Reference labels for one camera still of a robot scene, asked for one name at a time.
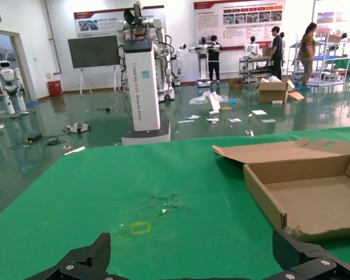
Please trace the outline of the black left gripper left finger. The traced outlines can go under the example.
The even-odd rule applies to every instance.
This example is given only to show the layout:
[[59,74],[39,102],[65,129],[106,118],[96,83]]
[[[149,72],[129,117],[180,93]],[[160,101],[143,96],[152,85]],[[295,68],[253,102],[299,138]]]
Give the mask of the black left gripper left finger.
[[102,233],[93,244],[69,251],[56,265],[30,280],[112,279],[107,273],[111,257],[111,236]]

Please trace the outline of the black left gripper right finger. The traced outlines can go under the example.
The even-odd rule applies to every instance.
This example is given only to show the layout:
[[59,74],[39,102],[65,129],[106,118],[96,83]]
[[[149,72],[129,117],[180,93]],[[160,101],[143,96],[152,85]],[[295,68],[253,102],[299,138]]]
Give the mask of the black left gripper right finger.
[[273,231],[272,253],[282,271],[268,279],[350,279],[350,264],[319,245],[296,240],[284,230]]

